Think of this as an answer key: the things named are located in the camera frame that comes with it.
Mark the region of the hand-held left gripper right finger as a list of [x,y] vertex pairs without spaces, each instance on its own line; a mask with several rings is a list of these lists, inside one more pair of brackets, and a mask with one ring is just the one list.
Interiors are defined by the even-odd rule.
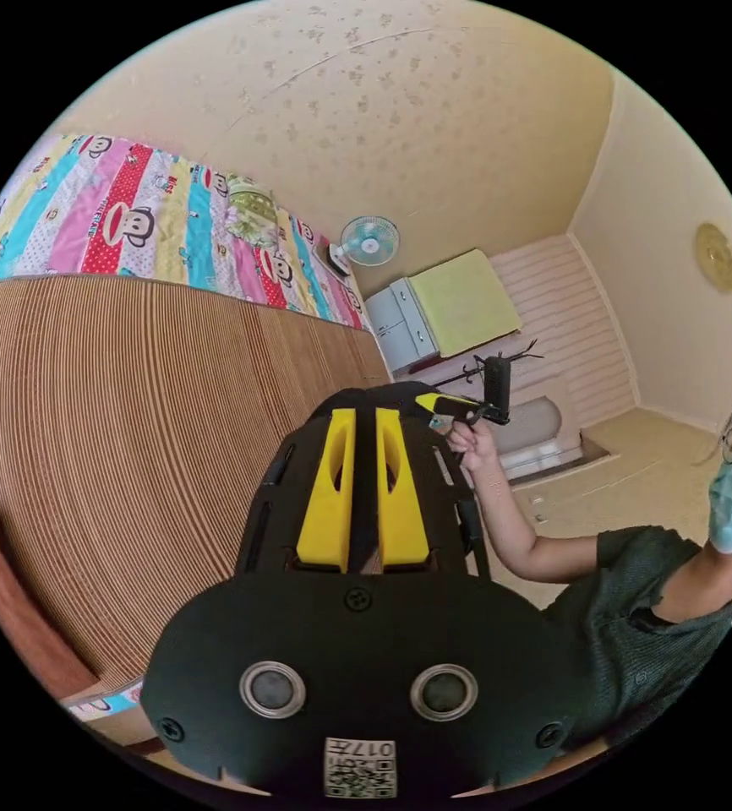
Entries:
[[389,571],[422,566],[429,557],[429,542],[399,412],[377,409],[375,431],[381,567]]

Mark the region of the person's right hand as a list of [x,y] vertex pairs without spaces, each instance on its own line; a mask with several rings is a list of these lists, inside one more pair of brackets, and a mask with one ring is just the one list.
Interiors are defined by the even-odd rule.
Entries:
[[501,464],[489,422],[478,419],[473,424],[455,420],[446,434],[449,447],[462,456],[462,467],[473,476],[501,473]]

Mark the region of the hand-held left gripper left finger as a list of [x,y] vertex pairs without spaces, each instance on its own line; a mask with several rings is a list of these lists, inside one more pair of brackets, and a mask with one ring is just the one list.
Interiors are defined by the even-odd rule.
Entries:
[[319,464],[296,554],[309,567],[345,572],[348,565],[357,414],[335,409],[326,424]]

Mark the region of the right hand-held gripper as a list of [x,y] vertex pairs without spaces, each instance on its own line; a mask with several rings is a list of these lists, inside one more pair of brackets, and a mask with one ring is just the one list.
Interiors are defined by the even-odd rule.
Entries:
[[[446,395],[439,392],[428,392],[422,395],[418,395],[415,398],[415,403],[419,408],[427,411],[429,414],[433,416],[450,417],[451,424],[455,420],[465,422],[467,424],[473,424],[478,419],[484,419],[485,421],[489,422],[494,434],[494,441],[500,457],[500,452],[496,442],[494,428],[498,426],[503,427],[506,424],[506,422],[501,419],[502,414],[495,406],[487,404],[479,404],[476,403],[474,400],[464,399],[462,397],[454,395]],[[458,457],[459,463],[461,464],[462,456],[460,454],[455,455]]]

